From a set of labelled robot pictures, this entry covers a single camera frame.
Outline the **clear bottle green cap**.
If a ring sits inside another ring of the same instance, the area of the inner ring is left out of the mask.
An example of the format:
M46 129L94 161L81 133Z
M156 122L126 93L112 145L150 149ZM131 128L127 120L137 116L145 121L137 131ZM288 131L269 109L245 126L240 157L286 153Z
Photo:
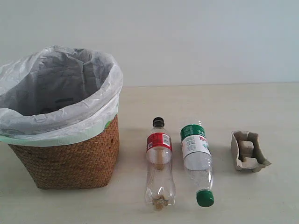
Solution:
M196 185L196 201L200 207L214 204L213 159L205 129L198 119L185 122L180 130L184 168Z

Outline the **clear bottle red label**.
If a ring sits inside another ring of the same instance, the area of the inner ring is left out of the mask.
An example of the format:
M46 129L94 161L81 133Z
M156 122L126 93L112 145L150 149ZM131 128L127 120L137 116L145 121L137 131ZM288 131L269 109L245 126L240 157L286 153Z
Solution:
M146 142L147 181L145 202L156 211L175 204L176 188L172 174L172 141L164 119L153 119Z

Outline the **grey cardboard egg carton piece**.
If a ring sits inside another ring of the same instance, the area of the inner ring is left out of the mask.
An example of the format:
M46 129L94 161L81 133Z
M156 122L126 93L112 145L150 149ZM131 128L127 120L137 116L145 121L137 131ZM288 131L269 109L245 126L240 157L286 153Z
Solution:
M254 132L233 131L231 154L237 171L256 173L271 165L262 153L259 135Z

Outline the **white plastic bin liner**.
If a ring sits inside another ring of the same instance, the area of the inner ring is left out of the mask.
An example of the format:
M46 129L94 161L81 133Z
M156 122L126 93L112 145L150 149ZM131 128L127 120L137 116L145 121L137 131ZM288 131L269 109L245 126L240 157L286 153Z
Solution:
M0 68L0 140L49 147L89 140L118 112L123 73L108 53L44 48Z

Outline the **brown woven wicker basket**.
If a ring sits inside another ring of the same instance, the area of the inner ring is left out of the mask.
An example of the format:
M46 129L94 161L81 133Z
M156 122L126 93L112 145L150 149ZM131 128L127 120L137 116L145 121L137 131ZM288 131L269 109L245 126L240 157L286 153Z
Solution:
M65 146L31 147L10 144L39 189L105 187L116 165L120 141L118 117L99 135Z

